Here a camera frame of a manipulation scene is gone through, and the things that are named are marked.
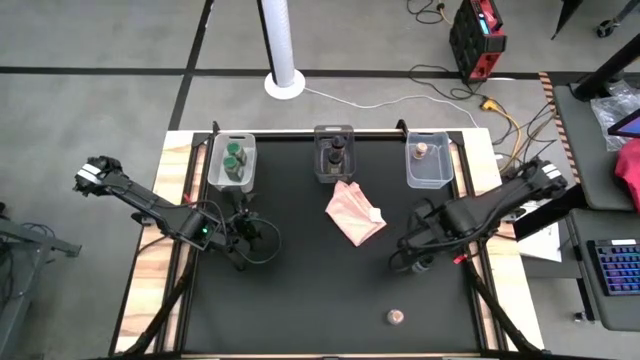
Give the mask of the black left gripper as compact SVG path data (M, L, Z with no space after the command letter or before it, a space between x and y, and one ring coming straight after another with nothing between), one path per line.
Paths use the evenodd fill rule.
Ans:
M261 233L251 204L254 197L254 194L245 194L243 200L242 192L231 193L233 215L220 220L220 232L224 236L222 254L239 252L251 255L258 251Z

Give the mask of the green lid spice jar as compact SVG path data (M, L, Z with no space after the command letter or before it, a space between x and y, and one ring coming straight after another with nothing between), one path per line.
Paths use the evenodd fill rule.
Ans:
M239 142L229 142L226 150L230 156L233 156L239 163L245 164L247 155L244 147Z
M233 155L223 159L223 169L230 181L241 182L244 177L244 165Z

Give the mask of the white plastic bin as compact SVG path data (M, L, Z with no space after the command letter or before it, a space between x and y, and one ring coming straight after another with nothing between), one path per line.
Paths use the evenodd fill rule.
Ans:
M228 179L223 169L223 159L229 156L226 146L229 142L239 142L245 149L247 161L244 165L244 177L241 182ZM257 145L255 137L249 133L218 134L212 148L208 182L216 189L240 190L249 193L253 189L257 164Z

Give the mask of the pink folded cloth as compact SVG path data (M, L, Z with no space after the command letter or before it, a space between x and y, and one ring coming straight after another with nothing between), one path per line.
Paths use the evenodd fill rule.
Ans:
M369 219L372 207L358 183L337 181L325 212L352 244L359 247L387 225L385 220L374 223Z

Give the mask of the smoky clear plastic bin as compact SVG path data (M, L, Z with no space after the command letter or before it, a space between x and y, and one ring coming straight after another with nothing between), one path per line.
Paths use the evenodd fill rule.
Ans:
M336 135L347 138L343 151L343 172L328 174L327 155L331 150L331 140ZM356 170L355 133L350 125L319 125L314 128L314 171L320 183L348 182Z

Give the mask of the white paper sheet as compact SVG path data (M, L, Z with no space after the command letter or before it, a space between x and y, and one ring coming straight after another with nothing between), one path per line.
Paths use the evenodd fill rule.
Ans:
M521 255L561 263L561 239L557 223L517 242Z

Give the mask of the white tower fan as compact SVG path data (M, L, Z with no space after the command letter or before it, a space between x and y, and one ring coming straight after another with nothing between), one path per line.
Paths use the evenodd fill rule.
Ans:
M296 69L287 0L257 0L269 73L265 91L277 100L290 100L305 89L306 79Z

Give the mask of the backlit keyboard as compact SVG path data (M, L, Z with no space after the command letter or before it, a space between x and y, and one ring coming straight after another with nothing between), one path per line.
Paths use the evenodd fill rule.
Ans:
M590 240L587 248L606 296L640 296L638 240Z

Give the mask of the red and black power box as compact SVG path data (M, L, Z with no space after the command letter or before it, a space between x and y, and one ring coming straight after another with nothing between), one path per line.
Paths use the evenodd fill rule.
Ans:
M449 43L462 82L485 82L505 51L507 36L494 0L462 0Z

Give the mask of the grey metal stand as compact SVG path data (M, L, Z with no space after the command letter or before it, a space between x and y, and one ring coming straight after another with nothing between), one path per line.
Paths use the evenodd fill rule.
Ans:
M26 312L52 251L77 257L75 245L59 239L48 226L16 223L0 202L0 360L14 353Z

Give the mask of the red cloth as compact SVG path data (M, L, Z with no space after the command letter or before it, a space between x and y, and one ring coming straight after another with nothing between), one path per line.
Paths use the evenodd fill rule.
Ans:
M614 173L626 184L640 214L640 138L631 139L618 151Z

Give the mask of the clear plastic bag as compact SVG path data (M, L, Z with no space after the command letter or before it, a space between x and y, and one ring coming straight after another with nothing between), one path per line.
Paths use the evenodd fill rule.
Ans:
M640 109L640 89L632 87L625 80L605 86L608 97L590 101L592 111L600 125L608 152L620 150L628 141L627 137L609 135L608 129Z

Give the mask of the black desk pole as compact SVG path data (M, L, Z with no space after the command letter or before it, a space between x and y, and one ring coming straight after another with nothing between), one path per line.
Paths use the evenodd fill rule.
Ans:
M607 83L638 57L640 57L640 33L581 81L573 89L574 97L581 101L588 101L601 96L606 90Z

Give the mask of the black caster wheel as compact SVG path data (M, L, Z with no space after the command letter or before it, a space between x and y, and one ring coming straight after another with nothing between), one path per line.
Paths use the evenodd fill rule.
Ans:
M620 26L619 21L616 18L604 20L595 29L596 35L599 38L606 38L613 34L616 28Z

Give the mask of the tablet with dark frame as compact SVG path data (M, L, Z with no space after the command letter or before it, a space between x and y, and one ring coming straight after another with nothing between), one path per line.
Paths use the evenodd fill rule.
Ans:
M640 138L640 108L607 129L611 136Z

